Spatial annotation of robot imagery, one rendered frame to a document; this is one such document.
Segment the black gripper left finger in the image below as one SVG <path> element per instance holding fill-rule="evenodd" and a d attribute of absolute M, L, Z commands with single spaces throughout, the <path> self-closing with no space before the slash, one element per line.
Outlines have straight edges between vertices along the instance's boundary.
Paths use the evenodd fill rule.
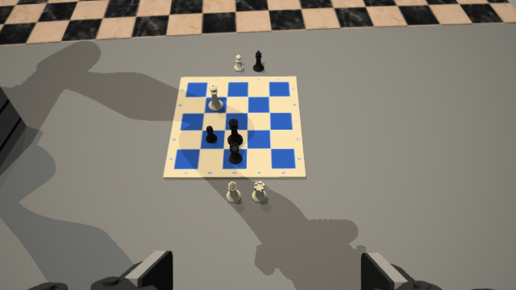
<path fill-rule="evenodd" d="M 144 261 L 134 264 L 120 277 L 111 276 L 98 280 L 91 284 L 90 289 L 173 290 L 173 253 L 171 251 L 154 251 Z M 63 283 L 47 282 L 28 290 L 68 290 L 68 286 Z"/>

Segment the white rook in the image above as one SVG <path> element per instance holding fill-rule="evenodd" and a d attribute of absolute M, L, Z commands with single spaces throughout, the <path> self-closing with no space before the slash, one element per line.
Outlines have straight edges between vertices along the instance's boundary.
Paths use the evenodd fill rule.
<path fill-rule="evenodd" d="M 261 202 L 265 201 L 267 195 L 266 195 L 266 192 L 264 191 L 264 183 L 262 184 L 261 181 L 258 181 L 258 183 L 256 182 L 254 185 L 254 189 L 255 189 L 255 191 L 252 193 L 253 201 L 255 201 L 257 203 L 261 203 Z"/>

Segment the white pawn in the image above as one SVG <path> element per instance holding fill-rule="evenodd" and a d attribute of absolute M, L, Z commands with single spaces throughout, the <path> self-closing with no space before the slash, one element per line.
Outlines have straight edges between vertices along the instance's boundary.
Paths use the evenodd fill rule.
<path fill-rule="evenodd" d="M 243 71 L 244 66 L 241 64 L 241 61 L 242 61 L 241 56 L 237 55 L 235 61 L 237 62 L 236 66 L 235 66 L 235 71 L 237 71 L 237 72 Z"/>

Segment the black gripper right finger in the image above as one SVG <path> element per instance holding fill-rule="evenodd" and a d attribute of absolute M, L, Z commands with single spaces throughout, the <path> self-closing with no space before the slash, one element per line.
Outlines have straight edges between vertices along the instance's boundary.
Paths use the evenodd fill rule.
<path fill-rule="evenodd" d="M 361 290 L 442 289 L 434 284 L 429 284 L 426 281 L 415 281 L 402 268 L 389 263 L 379 253 L 362 253 Z"/>

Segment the blue and cream chessboard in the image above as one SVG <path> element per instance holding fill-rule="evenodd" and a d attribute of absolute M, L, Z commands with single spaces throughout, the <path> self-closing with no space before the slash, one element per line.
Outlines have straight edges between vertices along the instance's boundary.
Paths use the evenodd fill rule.
<path fill-rule="evenodd" d="M 209 85 L 223 103 L 212 111 Z M 227 138 L 238 120 L 242 161 Z M 213 127 L 215 143 L 206 141 Z M 305 179 L 296 77 L 182 77 L 164 179 Z"/>

